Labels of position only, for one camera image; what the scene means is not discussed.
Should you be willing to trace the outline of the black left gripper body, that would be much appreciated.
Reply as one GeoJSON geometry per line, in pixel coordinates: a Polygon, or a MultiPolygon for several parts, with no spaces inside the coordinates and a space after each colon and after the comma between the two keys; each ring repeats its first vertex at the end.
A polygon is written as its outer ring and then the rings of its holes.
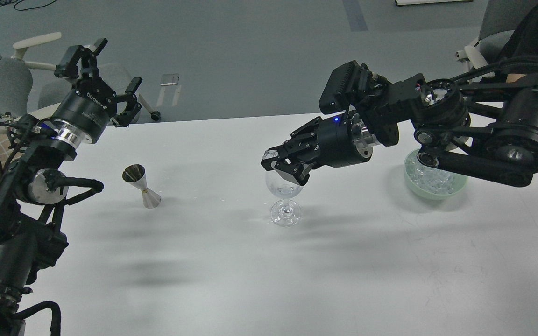
{"type": "Polygon", "coordinates": [[[56,140],[69,145],[97,143],[117,108],[109,102],[115,91],[106,85],[73,89],[51,116],[58,128],[56,140]]]}

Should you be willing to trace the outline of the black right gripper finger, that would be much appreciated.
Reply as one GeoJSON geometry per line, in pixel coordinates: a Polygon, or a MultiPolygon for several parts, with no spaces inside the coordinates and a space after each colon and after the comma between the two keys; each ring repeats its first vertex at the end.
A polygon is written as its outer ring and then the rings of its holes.
{"type": "Polygon", "coordinates": [[[267,170],[274,170],[274,164],[280,159],[299,159],[304,161],[315,161],[318,169],[323,166],[319,160],[320,149],[318,142],[318,129],[323,119],[315,117],[308,123],[291,132],[290,139],[281,145],[269,149],[276,150],[278,157],[269,160],[261,158],[261,166],[267,170]]]}
{"type": "Polygon", "coordinates": [[[299,159],[280,159],[274,164],[274,170],[286,181],[298,186],[307,185],[310,172],[316,167],[315,161],[299,159]]]}

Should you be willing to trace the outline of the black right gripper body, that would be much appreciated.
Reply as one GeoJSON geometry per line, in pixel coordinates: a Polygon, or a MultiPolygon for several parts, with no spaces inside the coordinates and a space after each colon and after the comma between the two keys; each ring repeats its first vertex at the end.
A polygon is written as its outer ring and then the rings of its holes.
{"type": "Polygon", "coordinates": [[[328,119],[316,117],[306,124],[310,151],[306,163],[312,168],[341,168],[368,162],[376,146],[373,134],[358,114],[339,114],[328,119]]]}

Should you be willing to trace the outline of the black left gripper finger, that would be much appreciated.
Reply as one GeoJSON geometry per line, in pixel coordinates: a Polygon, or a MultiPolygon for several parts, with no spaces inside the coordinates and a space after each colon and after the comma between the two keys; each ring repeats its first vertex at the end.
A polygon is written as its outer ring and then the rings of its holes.
{"type": "Polygon", "coordinates": [[[111,117],[111,122],[114,127],[128,127],[137,113],[141,110],[142,105],[138,102],[136,91],[142,83],[141,77],[134,77],[130,81],[129,85],[125,89],[124,94],[114,94],[113,98],[110,98],[110,105],[114,107],[119,103],[126,102],[126,107],[121,113],[116,113],[111,117]]]}
{"type": "Polygon", "coordinates": [[[107,45],[107,39],[97,40],[93,47],[71,45],[60,64],[54,69],[57,78],[64,78],[72,85],[71,94],[108,94],[109,85],[100,77],[97,57],[107,45]]]}

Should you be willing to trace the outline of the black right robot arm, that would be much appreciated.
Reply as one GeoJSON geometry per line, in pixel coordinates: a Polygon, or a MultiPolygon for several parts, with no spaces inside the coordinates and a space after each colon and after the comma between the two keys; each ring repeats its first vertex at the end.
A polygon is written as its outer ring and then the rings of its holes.
{"type": "Polygon", "coordinates": [[[519,56],[451,79],[421,74],[391,83],[365,64],[331,72],[316,117],[265,151],[261,166],[305,185],[311,170],[368,162],[395,146],[410,121],[417,160],[431,168],[513,187],[538,173],[538,56],[519,56]]]}

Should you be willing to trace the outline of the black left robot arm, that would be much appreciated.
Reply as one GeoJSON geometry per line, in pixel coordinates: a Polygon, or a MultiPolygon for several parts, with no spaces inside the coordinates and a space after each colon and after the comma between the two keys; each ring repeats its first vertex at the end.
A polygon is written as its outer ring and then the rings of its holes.
{"type": "Polygon", "coordinates": [[[64,175],[61,164],[75,159],[81,143],[96,143],[109,123],[127,127],[141,110],[141,78],[118,94],[100,76],[98,55],[106,45],[101,38],[92,47],[68,48],[54,75],[72,89],[51,116],[0,122],[13,149],[5,164],[0,161],[0,336],[21,336],[26,319],[45,309],[51,311],[50,334],[61,332],[57,303],[22,311],[19,304],[32,292],[38,271],[55,266],[68,247],[61,231],[66,206],[103,190],[100,181],[64,175]]]}

